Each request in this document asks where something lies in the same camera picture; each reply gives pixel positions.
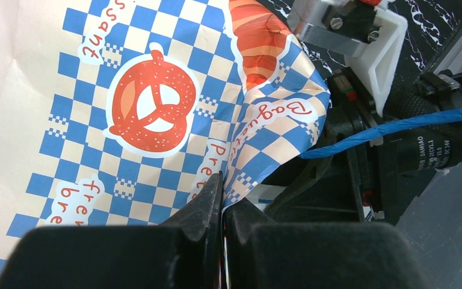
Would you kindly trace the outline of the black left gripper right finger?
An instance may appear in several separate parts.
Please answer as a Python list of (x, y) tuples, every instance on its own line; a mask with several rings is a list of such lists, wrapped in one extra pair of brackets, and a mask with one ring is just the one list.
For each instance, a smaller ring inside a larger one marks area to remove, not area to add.
[(281, 223), (243, 199), (224, 212), (231, 288), (428, 288), (384, 223)]

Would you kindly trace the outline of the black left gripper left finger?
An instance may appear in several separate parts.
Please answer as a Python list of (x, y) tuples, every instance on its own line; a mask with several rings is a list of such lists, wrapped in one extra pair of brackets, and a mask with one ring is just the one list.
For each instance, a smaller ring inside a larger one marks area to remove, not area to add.
[(220, 288), (222, 174), (159, 225), (51, 226), (19, 242), (0, 288)]

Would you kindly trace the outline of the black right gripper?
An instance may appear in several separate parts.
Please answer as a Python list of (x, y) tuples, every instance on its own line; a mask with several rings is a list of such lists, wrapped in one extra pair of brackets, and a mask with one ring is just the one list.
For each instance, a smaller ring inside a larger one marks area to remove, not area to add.
[[(332, 106), (314, 149), (334, 145), (370, 128), (372, 97), (349, 67), (326, 80)], [(363, 200), (374, 187), (370, 144), (363, 143), (332, 156), (294, 157), (282, 164), (264, 184), (283, 191), (268, 204), (265, 214), (277, 222), (370, 222), (372, 208)]]

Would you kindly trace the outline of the checkered brown paper bag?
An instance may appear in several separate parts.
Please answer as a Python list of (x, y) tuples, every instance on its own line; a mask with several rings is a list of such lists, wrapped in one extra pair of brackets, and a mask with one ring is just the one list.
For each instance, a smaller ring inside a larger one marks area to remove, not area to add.
[[(225, 210), (317, 144), (341, 54), (302, 42), (294, 1), (0, 1), (0, 274), (27, 233), (159, 225), (223, 177)], [(392, 84), (427, 72), (461, 1), (388, 1), (408, 23)], [(449, 70), (454, 74), (459, 70)]]

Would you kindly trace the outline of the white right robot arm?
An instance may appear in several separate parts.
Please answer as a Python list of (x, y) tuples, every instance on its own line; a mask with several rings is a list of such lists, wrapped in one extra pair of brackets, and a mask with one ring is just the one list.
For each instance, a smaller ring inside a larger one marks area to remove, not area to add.
[(331, 105), (316, 145), (265, 182), (278, 222), (395, 224), (435, 170), (462, 163), (462, 72), (395, 84), (382, 113), (349, 67), (326, 79)]

